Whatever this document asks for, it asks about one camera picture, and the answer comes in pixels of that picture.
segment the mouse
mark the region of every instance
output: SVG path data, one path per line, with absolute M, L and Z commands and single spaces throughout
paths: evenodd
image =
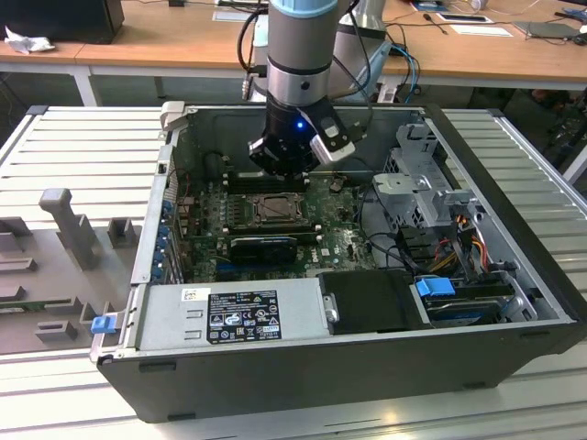
M 587 45 L 587 32 L 573 37 L 572 42 L 579 46 Z

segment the white paper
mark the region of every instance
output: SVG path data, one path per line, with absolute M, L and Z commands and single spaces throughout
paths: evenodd
M 4 43 L 17 52 L 28 55 L 30 52 L 55 49 L 55 46 L 52 46 L 45 37 L 25 37 L 11 31 L 8 27 L 5 27 L 5 30 L 6 38 L 4 38 Z
M 455 32 L 461 35 L 484 35 L 486 37 L 513 37 L 503 27 L 450 25 Z
M 199 287 L 196 289 L 183 289 L 182 301 L 207 301 L 208 295 L 212 289 L 209 287 Z

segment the computer motherboard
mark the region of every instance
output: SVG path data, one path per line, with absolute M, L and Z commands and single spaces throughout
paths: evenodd
M 186 281 L 276 280 L 375 269 L 371 246 L 357 223 L 357 190 L 336 173 L 310 177 L 300 192 L 260 193 L 247 187 L 242 193 L 227 181 L 209 182 L 185 203 Z

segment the black plastic cover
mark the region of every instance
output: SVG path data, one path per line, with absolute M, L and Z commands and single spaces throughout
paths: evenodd
M 403 270 L 353 270 L 321 273 L 323 295 L 334 296 L 339 321 L 334 335 L 387 333 L 425 328 Z

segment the computer case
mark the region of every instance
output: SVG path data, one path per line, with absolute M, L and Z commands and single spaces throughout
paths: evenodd
M 110 44 L 122 26 L 120 0 L 0 0 L 0 33 L 5 26 L 51 41 Z

